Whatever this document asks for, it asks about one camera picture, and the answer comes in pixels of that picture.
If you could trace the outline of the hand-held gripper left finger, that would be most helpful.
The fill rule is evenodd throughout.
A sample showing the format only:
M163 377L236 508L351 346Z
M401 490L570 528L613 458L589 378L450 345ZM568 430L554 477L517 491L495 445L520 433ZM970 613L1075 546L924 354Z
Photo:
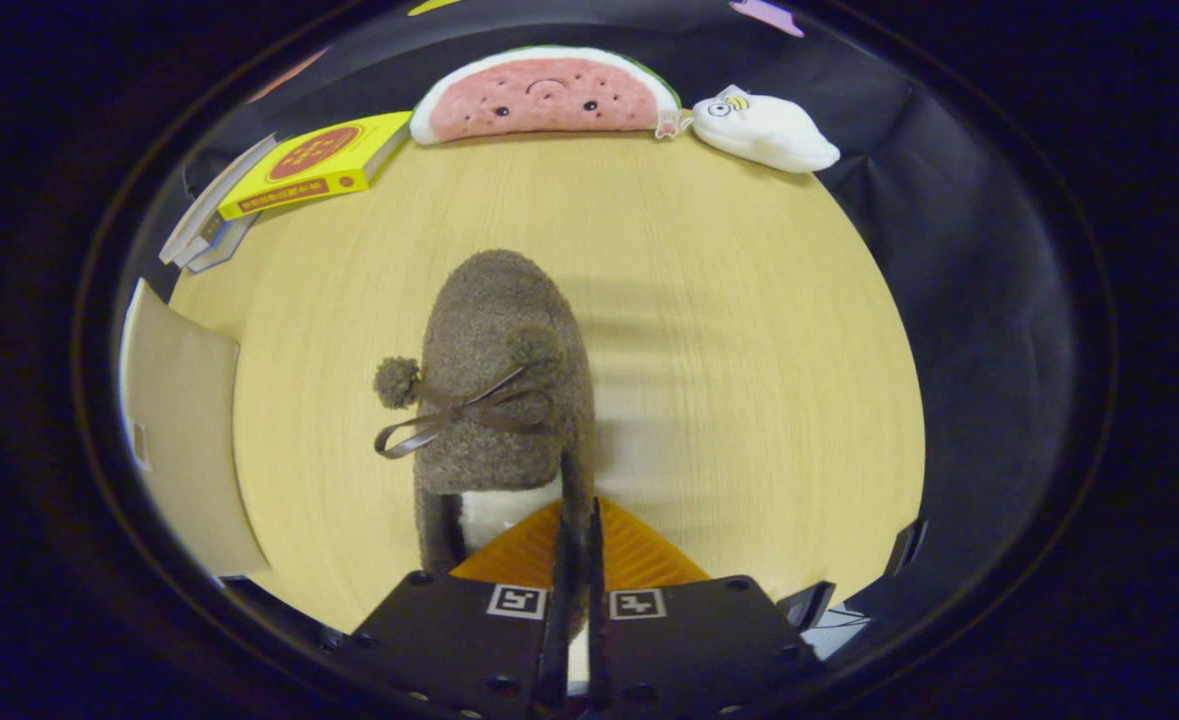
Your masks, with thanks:
M575 551L556 526L552 584L411 572L334 652L353 682L424 719L564 719Z

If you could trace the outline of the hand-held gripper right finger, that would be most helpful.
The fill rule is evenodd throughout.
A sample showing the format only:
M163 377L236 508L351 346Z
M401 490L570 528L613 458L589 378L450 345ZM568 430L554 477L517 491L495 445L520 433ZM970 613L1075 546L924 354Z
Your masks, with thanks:
M607 498L595 530L590 700L602 719L747 719L822 673L752 577L709 577Z

